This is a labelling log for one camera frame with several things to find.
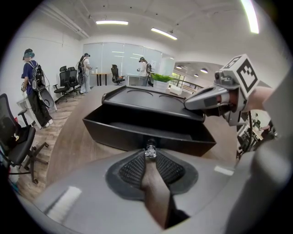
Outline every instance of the black tray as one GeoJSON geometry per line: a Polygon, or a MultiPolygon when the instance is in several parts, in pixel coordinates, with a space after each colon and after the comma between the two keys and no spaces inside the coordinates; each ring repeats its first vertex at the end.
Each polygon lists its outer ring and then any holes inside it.
{"type": "Polygon", "coordinates": [[[122,150],[153,138],[159,148],[202,156],[216,144],[202,122],[159,112],[103,104],[83,121],[93,140],[122,150]]]}
{"type": "Polygon", "coordinates": [[[204,122],[202,111],[188,111],[184,98],[155,91],[154,88],[121,86],[102,97],[102,104],[123,106],[131,109],[157,112],[204,122]]]}

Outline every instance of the ceiling light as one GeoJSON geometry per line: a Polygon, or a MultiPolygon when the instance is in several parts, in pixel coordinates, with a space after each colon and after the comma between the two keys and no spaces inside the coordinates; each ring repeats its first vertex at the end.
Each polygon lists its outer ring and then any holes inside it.
{"type": "Polygon", "coordinates": [[[253,8],[251,0],[241,0],[241,3],[249,21],[250,31],[253,33],[259,33],[255,9],[253,8]]]}
{"type": "Polygon", "coordinates": [[[201,69],[201,72],[203,72],[203,73],[207,73],[207,69],[206,69],[206,68],[202,68],[202,69],[201,69]]]}
{"type": "Polygon", "coordinates": [[[128,21],[103,20],[103,21],[96,21],[96,24],[123,24],[123,25],[128,25],[128,21]]]}
{"type": "Polygon", "coordinates": [[[166,33],[166,32],[163,32],[163,31],[161,31],[161,30],[158,30],[158,29],[156,29],[156,28],[152,28],[152,31],[154,31],[154,32],[158,32],[158,33],[160,33],[160,34],[163,34],[163,35],[165,35],[165,36],[167,36],[167,37],[169,37],[169,38],[172,38],[173,40],[177,40],[176,37],[174,37],[174,36],[172,36],[172,35],[170,35],[170,34],[168,34],[168,33],[166,33]]]}

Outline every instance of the window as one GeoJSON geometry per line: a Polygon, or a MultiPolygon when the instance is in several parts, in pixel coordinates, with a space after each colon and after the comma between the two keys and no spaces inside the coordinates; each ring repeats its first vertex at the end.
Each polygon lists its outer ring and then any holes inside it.
{"type": "Polygon", "coordinates": [[[173,72],[172,77],[175,78],[176,80],[170,81],[170,84],[181,88],[182,84],[183,84],[183,81],[185,79],[185,76],[173,72]]]}

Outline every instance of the person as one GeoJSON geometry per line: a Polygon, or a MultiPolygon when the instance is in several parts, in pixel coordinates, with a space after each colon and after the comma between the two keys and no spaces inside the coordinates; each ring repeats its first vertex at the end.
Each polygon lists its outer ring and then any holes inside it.
{"type": "Polygon", "coordinates": [[[141,63],[141,67],[137,69],[137,71],[141,72],[141,86],[147,86],[147,80],[149,76],[147,73],[147,61],[144,57],[141,57],[139,63],[141,63]]]}
{"type": "Polygon", "coordinates": [[[37,66],[37,62],[33,60],[35,56],[32,49],[27,49],[24,52],[22,60],[25,62],[23,66],[22,79],[24,79],[24,85],[22,91],[27,91],[27,97],[31,104],[32,111],[35,114],[38,122],[42,127],[48,127],[53,123],[52,117],[49,115],[47,107],[39,99],[38,92],[32,88],[33,69],[37,66]]]}
{"type": "Polygon", "coordinates": [[[89,57],[91,55],[89,55],[88,53],[84,54],[84,58],[83,58],[83,77],[84,77],[84,83],[81,86],[81,90],[80,90],[80,94],[81,95],[85,95],[86,93],[88,93],[90,91],[90,70],[92,69],[90,66],[90,61],[89,61],[89,57]]]}
{"type": "Polygon", "coordinates": [[[252,120],[253,126],[255,126],[257,124],[257,121],[258,121],[258,114],[255,113],[255,117],[252,120]]]}

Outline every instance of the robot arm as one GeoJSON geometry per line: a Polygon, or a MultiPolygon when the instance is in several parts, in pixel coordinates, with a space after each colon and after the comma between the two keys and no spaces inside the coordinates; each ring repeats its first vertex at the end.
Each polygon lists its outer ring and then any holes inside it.
{"type": "Polygon", "coordinates": [[[246,54],[233,58],[215,73],[214,85],[193,94],[184,102],[188,110],[203,110],[207,116],[223,116],[230,126],[243,124],[241,112],[249,95],[257,86],[257,79],[246,54]],[[237,97],[231,104],[230,94],[237,97]]]}

